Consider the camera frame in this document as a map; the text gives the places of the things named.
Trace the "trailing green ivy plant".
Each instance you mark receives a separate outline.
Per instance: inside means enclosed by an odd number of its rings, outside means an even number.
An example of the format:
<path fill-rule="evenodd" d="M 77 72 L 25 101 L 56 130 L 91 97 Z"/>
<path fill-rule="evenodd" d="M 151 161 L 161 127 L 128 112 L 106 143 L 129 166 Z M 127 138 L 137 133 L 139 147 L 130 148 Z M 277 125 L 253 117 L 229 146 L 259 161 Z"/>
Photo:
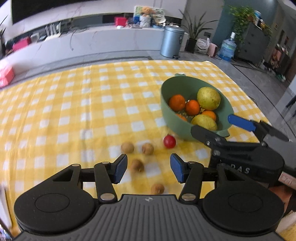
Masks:
<path fill-rule="evenodd" d="M 230 14 L 233 15 L 233 30 L 236 44 L 241 44 L 244 40 L 243 35 L 249 24 L 253 22 L 255 15 L 254 9 L 249 6 L 229 6 Z"/>

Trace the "yellow checkered tablecloth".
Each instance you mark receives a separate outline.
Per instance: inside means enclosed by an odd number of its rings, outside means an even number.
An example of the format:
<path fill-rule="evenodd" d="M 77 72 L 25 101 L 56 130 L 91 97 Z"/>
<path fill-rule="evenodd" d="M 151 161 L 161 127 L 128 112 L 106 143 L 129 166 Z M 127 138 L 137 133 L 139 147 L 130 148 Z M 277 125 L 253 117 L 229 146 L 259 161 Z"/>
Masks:
<path fill-rule="evenodd" d="M 209 61 L 130 61 L 92 65 L 25 81 L 1 91 L 1 185 L 9 208 L 25 191 L 70 164 L 83 168 L 114 161 L 121 144 L 131 142 L 129 160 L 144 172 L 126 171 L 116 193 L 149 194 L 155 183 L 179 195 L 170 169 L 171 134 L 161 112 L 162 83 L 175 74 L 207 82 L 220 90 L 234 113 L 265 120 L 262 111 L 232 78 Z M 152 155 L 142 145 L 154 146 Z"/>

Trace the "orange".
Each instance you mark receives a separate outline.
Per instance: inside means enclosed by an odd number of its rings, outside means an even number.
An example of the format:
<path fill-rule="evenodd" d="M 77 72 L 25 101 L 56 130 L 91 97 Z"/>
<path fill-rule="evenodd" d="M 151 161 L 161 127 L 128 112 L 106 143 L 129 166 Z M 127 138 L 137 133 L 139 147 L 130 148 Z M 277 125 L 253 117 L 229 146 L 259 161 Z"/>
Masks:
<path fill-rule="evenodd" d="M 169 107 L 173 111 L 182 111 L 185 108 L 185 104 L 185 98 L 180 94 L 176 94 L 169 99 Z"/>
<path fill-rule="evenodd" d="M 189 100 L 185 105 L 185 112 L 189 116 L 196 116 L 200 113 L 200 105 L 196 100 Z"/>
<path fill-rule="evenodd" d="M 182 120 L 184 120 L 184 121 L 187 121 L 187 119 L 186 119 L 186 117 L 184 117 L 183 115 L 181 115 L 181 114 L 176 114 L 179 118 L 181 118 Z"/>

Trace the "yellow pear in bowl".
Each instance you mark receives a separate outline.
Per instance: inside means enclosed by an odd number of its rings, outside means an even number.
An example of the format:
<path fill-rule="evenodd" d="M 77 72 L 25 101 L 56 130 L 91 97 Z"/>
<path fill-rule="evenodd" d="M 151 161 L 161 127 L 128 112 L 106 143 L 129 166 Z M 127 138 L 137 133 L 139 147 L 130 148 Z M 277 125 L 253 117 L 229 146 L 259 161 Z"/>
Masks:
<path fill-rule="evenodd" d="M 199 114 L 195 116 L 191 120 L 191 124 L 201 126 L 207 130 L 210 131 L 216 131 L 218 129 L 217 124 L 215 120 L 213 120 L 211 117 L 203 114 Z"/>

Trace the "green plastic bowl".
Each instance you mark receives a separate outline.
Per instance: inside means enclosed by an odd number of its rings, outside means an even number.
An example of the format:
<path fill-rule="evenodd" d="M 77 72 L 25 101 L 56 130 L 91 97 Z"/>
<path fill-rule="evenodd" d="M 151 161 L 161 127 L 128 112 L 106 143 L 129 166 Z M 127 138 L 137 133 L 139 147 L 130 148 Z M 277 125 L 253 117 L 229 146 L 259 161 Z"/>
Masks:
<path fill-rule="evenodd" d="M 176 94 L 182 95 L 186 101 L 197 98 L 198 90 L 202 87 L 216 87 L 198 79 L 183 74 L 175 74 L 175 76 L 165 80 L 161 85 L 161 111 L 163 114 L 166 126 L 174 132 L 179 138 L 186 141 L 195 141 L 191 135 L 192 117 L 188 116 L 185 111 L 179 111 L 179 114 L 185 115 L 187 120 L 183 120 L 177 113 L 169 107 L 169 99 Z M 221 96 L 219 107 L 214 111 L 217 116 L 217 133 L 222 137 L 229 137 L 229 128 L 232 126 L 228 122 L 228 116 L 234 113 L 233 107 L 227 97 L 220 90 L 218 93 Z"/>

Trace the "teddy bear toy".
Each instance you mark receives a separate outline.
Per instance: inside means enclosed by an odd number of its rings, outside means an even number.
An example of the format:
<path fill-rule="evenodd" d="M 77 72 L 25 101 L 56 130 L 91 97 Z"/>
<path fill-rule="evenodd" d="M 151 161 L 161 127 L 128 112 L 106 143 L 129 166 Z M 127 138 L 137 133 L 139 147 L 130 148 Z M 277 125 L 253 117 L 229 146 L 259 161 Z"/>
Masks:
<path fill-rule="evenodd" d="M 154 9 L 148 6 L 143 6 L 141 8 L 140 14 L 142 16 L 151 16 L 154 14 Z"/>

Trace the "pink box on counter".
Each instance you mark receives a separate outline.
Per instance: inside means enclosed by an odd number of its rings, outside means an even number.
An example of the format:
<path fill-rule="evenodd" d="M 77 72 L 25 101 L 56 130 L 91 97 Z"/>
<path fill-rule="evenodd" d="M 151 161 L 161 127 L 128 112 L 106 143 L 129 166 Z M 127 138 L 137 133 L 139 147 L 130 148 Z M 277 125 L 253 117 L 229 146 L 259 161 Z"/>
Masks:
<path fill-rule="evenodd" d="M 15 51 L 17 51 L 19 49 L 27 47 L 30 44 L 31 44 L 30 37 L 25 37 L 25 38 L 19 40 L 18 42 L 16 42 L 15 44 L 13 44 L 13 51 L 15 52 Z"/>

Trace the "grey metal trash bin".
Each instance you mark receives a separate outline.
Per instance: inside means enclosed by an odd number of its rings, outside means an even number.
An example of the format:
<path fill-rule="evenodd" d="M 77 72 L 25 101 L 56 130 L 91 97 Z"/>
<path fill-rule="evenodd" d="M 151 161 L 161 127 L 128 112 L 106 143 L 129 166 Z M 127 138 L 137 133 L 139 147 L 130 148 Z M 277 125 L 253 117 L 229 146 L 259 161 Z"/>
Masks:
<path fill-rule="evenodd" d="M 165 26 L 160 54 L 167 58 L 179 59 L 185 31 L 177 26 Z"/>

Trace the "white wifi router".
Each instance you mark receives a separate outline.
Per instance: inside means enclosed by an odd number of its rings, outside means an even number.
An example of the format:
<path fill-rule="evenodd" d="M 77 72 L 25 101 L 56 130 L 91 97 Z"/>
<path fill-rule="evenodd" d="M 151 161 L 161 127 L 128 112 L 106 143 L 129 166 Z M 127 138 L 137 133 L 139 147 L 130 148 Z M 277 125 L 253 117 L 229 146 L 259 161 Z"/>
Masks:
<path fill-rule="evenodd" d="M 45 26 L 46 40 L 59 38 L 61 36 L 61 22 Z"/>

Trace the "dark grey drawer cabinet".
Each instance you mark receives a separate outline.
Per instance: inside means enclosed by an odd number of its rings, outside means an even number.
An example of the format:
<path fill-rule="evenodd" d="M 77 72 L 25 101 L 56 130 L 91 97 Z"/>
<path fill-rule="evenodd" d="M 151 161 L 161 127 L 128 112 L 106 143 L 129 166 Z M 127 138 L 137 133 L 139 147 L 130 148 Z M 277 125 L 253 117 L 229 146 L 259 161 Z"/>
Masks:
<path fill-rule="evenodd" d="M 236 57 L 258 65 L 262 60 L 270 38 L 254 23 L 250 23 L 243 34 L 243 42 L 239 44 Z"/>

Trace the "potted long-leaf plant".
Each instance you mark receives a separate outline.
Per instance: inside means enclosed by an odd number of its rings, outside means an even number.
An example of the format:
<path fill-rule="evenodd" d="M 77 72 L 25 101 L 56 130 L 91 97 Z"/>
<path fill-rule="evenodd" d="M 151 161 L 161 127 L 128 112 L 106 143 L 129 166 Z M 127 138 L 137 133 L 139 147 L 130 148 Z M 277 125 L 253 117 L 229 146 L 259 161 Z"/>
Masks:
<path fill-rule="evenodd" d="M 217 22 L 218 20 L 205 21 L 204 16 L 206 15 L 206 11 L 200 16 L 199 19 L 197 19 L 196 16 L 194 16 L 194 18 L 191 18 L 186 10 L 181 11 L 179 9 L 179 12 L 182 14 L 183 19 L 186 22 L 186 24 L 182 26 L 185 27 L 189 34 L 185 51 L 194 53 L 198 35 L 205 30 L 212 30 L 213 28 L 207 28 L 206 25 L 209 23 Z"/>

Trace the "red box on counter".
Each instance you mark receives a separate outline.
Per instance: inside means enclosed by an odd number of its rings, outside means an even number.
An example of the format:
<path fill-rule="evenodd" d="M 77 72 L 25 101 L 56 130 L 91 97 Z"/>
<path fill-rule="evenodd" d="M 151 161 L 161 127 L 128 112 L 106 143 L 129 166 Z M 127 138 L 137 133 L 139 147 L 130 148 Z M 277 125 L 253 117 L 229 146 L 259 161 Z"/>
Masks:
<path fill-rule="evenodd" d="M 116 26 L 122 26 L 125 27 L 127 24 L 127 18 L 122 16 L 116 16 L 114 18 L 114 23 Z"/>

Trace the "orange in bowl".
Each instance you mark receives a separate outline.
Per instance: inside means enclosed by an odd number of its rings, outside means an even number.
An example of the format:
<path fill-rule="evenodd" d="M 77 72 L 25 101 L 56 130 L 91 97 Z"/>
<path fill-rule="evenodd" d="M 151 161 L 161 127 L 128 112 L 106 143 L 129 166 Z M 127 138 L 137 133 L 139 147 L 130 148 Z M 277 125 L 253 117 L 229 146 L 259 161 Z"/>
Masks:
<path fill-rule="evenodd" d="M 183 115 L 181 115 L 181 114 L 176 114 L 179 118 L 181 118 L 182 120 L 184 120 L 184 121 L 187 121 L 187 119 L 186 119 L 186 117 L 184 117 Z"/>

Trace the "small orange tangerine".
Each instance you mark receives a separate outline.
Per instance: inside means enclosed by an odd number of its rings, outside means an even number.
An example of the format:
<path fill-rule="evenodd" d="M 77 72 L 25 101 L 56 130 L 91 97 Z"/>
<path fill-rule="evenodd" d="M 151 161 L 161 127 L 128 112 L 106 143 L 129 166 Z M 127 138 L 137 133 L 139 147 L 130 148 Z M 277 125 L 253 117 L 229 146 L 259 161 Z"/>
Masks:
<path fill-rule="evenodd" d="M 217 116 L 216 116 L 215 112 L 213 112 L 213 111 L 210 111 L 210 110 L 204 110 L 204 111 L 202 112 L 202 114 L 203 114 L 203 115 L 206 115 L 206 116 L 209 116 L 209 117 L 210 117 L 211 119 L 213 119 L 214 121 L 217 120 Z"/>

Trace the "large yellow-green pear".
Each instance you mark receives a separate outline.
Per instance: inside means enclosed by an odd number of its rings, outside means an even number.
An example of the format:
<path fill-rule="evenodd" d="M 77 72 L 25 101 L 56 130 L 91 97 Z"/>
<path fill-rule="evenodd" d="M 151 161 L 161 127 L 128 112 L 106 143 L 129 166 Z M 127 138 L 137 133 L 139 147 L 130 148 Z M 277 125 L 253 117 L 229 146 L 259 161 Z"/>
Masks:
<path fill-rule="evenodd" d="M 221 96 L 217 90 L 211 87 L 202 87 L 197 93 L 197 101 L 205 110 L 215 110 L 219 107 Z"/>

